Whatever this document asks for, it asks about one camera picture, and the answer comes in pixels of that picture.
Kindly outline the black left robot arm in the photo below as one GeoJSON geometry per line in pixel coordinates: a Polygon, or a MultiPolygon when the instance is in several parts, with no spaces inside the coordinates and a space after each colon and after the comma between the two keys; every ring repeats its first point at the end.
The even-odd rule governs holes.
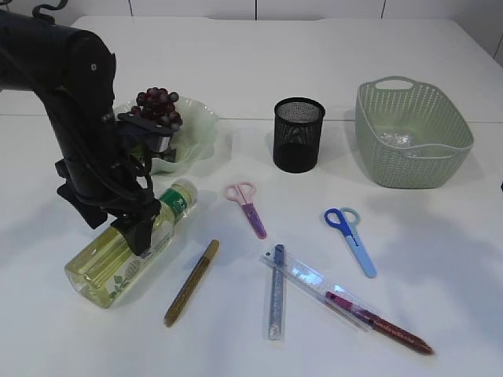
{"type": "Polygon", "coordinates": [[[42,102],[62,157],[57,190],[97,228],[109,216],[132,252],[146,256],[160,202],[148,178],[150,162],[130,151],[160,132],[135,115],[115,115],[116,57],[93,32],[58,26],[44,16],[1,14],[1,87],[42,102]]]}

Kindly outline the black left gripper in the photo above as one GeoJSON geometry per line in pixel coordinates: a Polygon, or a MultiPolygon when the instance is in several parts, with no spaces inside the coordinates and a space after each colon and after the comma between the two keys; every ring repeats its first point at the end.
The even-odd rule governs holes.
{"type": "Polygon", "coordinates": [[[145,258],[157,216],[151,169],[152,157],[147,148],[121,156],[111,165],[104,163],[98,172],[78,152],[64,149],[56,170],[65,183],[57,194],[93,229],[109,215],[115,216],[111,226],[120,232],[135,255],[145,258]]]}

